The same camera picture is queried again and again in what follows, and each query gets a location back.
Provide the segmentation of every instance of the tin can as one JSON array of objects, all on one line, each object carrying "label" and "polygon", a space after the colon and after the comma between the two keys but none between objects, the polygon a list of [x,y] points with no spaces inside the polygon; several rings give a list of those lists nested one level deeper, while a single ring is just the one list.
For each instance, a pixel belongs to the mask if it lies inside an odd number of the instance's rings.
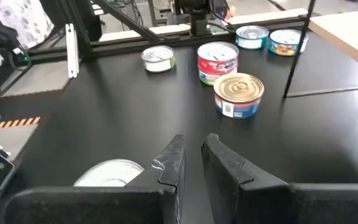
[{"label": "tin can", "polygon": [[143,167],[126,159],[102,162],[86,171],[74,187],[123,187],[135,179]]},{"label": "tin can", "polygon": [[243,26],[236,30],[236,44],[243,49],[261,49],[266,46],[269,30],[261,26]]},{"label": "tin can", "polygon": [[166,72],[175,66],[173,49],[160,45],[147,48],[142,52],[144,68],[149,72]]},{"label": "tin can", "polygon": [[265,88],[252,75],[233,73],[218,78],[214,84],[215,105],[230,118],[248,118],[256,113]]},{"label": "tin can", "polygon": [[238,67],[239,49],[226,42],[211,42],[197,50],[198,69],[212,75],[224,75]]},{"label": "tin can", "polygon": [[[205,73],[201,70],[198,70],[198,73],[199,73],[199,77],[200,77],[200,80],[205,84],[205,85],[209,85],[209,86],[213,86],[214,85],[214,82],[219,78],[221,77],[222,75],[215,75],[215,74],[208,74],[208,73]],[[232,74],[232,73],[237,73],[237,69],[234,69],[231,73],[228,73],[228,74]]]},{"label": "tin can", "polygon": [[[269,51],[282,55],[294,56],[298,50],[298,44],[301,38],[301,32],[298,30],[284,29],[276,30],[270,35]],[[308,42],[308,36],[303,39],[301,53],[305,51]]]}]

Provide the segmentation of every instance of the gold can lid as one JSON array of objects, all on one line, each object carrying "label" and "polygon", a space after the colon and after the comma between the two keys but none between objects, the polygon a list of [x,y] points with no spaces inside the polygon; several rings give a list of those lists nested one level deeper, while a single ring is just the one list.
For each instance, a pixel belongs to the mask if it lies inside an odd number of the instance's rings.
[{"label": "gold can lid", "polygon": [[262,82],[245,73],[233,73],[219,77],[214,83],[215,93],[232,103],[245,103],[259,99],[264,94]]}]

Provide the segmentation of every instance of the white table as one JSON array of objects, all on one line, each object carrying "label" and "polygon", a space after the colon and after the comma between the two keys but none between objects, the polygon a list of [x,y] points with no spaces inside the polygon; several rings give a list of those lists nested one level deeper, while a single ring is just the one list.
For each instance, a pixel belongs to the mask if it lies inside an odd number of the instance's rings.
[{"label": "white table", "polygon": [[358,11],[313,17],[309,29],[358,61]]}]

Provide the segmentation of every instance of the black table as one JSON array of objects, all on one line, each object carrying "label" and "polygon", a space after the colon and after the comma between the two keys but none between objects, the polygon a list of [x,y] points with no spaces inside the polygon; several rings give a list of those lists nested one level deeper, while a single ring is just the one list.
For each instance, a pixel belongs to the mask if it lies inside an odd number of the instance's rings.
[{"label": "black table", "polygon": [[[309,33],[291,91],[358,84],[358,63]],[[73,185],[109,159],[147,166],[184,134],[184,223],[212,223],[200,146],[208,133],[287,182],[358,183],[358,91],[282,100],[292,58],[241,50],[239,71],[259,77],[265,94],[251,119],[229,119],[198,79],[196,47],[175,49],[177,66],[148,75],[140,53],[84,61],[49,119],[25,145],[0,203],[38,186]]]}]

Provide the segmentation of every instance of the white can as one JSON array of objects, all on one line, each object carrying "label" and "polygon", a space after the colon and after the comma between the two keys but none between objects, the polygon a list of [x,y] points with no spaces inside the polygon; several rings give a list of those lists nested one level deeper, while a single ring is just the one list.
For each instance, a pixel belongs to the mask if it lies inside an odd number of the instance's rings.
[{"label": "white can", "polygon": [[143,167],[126,159],[113,159],[99,163],[86,171],[74,187],[123,187],[135,179]]},{"label": "white can", "polygon": [[149,72],[166,72],[175,66],[173,49],[160,45],[147,48],[142,52],[144,68]]}]

